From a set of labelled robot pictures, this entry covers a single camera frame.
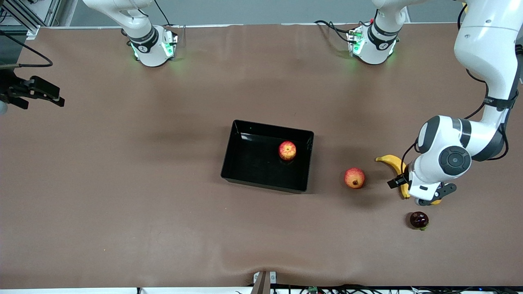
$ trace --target dark purple fruit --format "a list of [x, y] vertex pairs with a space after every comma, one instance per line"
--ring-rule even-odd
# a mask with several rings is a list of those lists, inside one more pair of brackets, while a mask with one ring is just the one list
[[411, 214], [411, 225], [418, 230], [425, 231], [428, 226], [428, 216], [421, 211], [413, 212]]

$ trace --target banana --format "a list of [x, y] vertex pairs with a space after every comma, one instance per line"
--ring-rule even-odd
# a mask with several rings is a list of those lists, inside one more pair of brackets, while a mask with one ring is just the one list
[[[396, 171], [396, 173], [398, 175], [401, 174], [401, 158], [399, 158], [395, 155], [389, 154], [389, 155], [384, 155], [382, 157], [377, 157], [375, 159], [375, 161], [387, 163], [388, 165], [390, 165], [394, 168], [394, 170]], [[405, 171], [406, 168], [407, 168], [407, 165], [405, 163], [403, 163], [403, 171]], [[400, 189], [401, 189], [401, 194], [403, 195], [403, 198], [409, 199], [411, 197], [408, 193], [408, 185], [401, 185]]]

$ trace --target brown table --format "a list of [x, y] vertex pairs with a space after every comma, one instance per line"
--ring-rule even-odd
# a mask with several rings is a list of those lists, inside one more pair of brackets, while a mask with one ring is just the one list
[[[0, 118], [0, 287], [241, 286], [262, 269], [286, 284], [520, 285], [519, 105], [507, 158], [474, 162], [423, 208], [425, 232], [373, 161], [401, 155], [433, 115], [481, 103], [455, 35], [406, 25], [369, 66], [325, 27], [190, 28], [176, 61], [146, 68], [118, 29], [41, 29], [28, 44], [55, 65], [16, 72], [59, 85], [66, 105], [31, 100]], [[309, 191], [221, 179], [234, 119], [314, 131]], [[364, 189], [341, 180], [353, 166]]]

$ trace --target black rectangular tray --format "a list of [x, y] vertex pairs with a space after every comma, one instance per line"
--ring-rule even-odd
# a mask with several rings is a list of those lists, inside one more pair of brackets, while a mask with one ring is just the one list
[[[305, 192], [313, 140], [311, 131], [235, 120], [221, 176], [232, 183]], [[296, 157], [290, 162], [278, 155], [278, 147], [283, 141], [296, 145]]]

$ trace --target apple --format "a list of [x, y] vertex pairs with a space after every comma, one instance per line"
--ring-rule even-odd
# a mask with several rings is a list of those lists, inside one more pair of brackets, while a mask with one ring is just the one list
[[357, 167], [349, 168], [345, 172], [345, 184], [352, 189], [359, 189], [363, 187], [365, 182], [365, 174]]
[[285, 141], [280, 144], [278, 154], [280, 155], [280, 158], [285, 161], [292, 160], [296, 156], [296, 145], [291, 141]]

